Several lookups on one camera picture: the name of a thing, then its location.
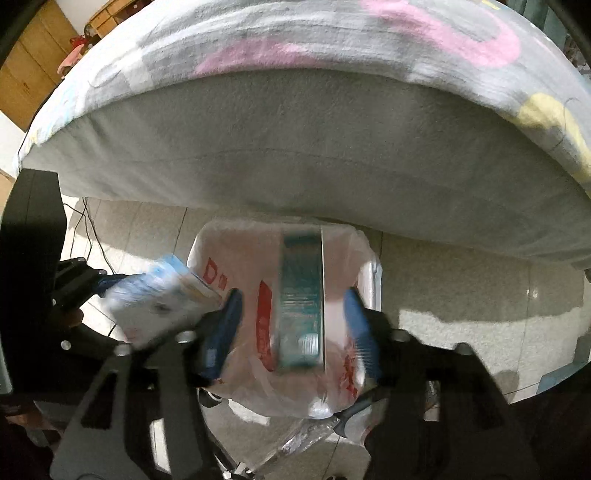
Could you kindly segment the blue white medicine box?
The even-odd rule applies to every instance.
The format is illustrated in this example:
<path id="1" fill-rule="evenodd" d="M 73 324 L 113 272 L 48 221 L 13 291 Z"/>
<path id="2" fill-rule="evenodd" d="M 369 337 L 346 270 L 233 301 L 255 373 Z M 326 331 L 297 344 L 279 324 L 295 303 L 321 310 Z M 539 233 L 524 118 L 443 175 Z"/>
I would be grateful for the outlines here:
<path id="1" fill-rule="evenodd" d="M 221 307 L 221 295 L 174 255 L 129 275 L 105 294 L 103 305 L 134 348 L 145 348 L 169 333 L 191 329 Z"/>

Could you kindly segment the black teal slim box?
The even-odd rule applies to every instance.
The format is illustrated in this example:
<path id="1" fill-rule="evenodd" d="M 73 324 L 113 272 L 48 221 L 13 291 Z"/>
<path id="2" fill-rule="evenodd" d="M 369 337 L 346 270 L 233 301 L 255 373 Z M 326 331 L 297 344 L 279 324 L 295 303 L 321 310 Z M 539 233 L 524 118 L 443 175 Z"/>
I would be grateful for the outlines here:
<path id="1" fill-rule="evenodd" d="M 283 232 L 274 322 L 277 369 L 325 367 L 325 269 L 320 228 Z"/>

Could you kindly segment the trash bin with white bag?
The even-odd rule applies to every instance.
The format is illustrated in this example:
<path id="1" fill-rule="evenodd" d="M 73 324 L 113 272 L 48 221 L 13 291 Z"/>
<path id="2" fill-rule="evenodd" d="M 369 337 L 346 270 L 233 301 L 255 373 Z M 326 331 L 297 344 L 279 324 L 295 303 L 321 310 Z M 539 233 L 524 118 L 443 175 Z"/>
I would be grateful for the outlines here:
<path id="1" fill-rule="evenodd" d="M 212 220 L 188 266 L 224 296 L 243 295 L 242 323 L 211 392 L 263 416 L 325 419 L 352 406 L 366 369 L 346 326 L 356 288 L 381 307 L 382 267 L 367 236 L 329 223 Z"/>

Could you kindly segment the bed with circle-pattern sheet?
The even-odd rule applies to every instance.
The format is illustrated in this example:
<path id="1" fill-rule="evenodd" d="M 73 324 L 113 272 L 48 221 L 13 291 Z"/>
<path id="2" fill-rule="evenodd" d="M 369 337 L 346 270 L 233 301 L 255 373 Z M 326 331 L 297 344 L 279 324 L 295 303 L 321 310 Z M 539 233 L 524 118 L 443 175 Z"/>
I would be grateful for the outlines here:
<path id="1" fill-rule="evenodd" d="M 34 117 L 71 196 L 590 265 L 590 84 L 496 1 L 156 1 Z"/>

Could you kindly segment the wooden wardrobe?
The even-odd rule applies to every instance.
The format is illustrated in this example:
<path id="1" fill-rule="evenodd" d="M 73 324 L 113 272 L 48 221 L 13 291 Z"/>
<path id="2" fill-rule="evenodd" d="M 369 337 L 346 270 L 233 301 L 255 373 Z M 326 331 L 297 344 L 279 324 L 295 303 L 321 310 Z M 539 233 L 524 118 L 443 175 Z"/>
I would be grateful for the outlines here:
<path id="1" fill-rule="evenodd" d="M 76 36 L 55 1 L 36 3 L 36 12 L 16 38 L 1 66 L 1 112 L 21 130 L 61 82 L 59 65 Z"/>

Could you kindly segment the wooden chair with clothes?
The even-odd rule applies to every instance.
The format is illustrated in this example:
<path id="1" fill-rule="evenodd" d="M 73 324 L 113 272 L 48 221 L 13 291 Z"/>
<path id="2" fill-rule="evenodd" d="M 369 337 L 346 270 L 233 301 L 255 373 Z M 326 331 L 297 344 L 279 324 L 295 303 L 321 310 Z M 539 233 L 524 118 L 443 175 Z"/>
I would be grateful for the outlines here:
<path id="1" fill-rule="evenodd" d="M 88 52 L 90 48 L 100 41 L 99 35 L 77 36 L 70 39 L 71 51 L 57 68 L 57 75 L 63 78 Z"/>

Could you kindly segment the wooden desk with drawers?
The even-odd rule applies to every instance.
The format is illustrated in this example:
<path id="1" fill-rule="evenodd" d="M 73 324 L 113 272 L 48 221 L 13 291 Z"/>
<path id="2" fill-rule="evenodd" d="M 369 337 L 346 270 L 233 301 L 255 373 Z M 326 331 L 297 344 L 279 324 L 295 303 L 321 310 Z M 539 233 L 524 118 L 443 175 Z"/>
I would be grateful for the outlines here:
<path id="1" fill-rule="evenodd" d="M 105 3 L 89 19 L 84 34 L 104 38 L 119 24 L 151 4 L 151 0 L 111 0 Z"/>

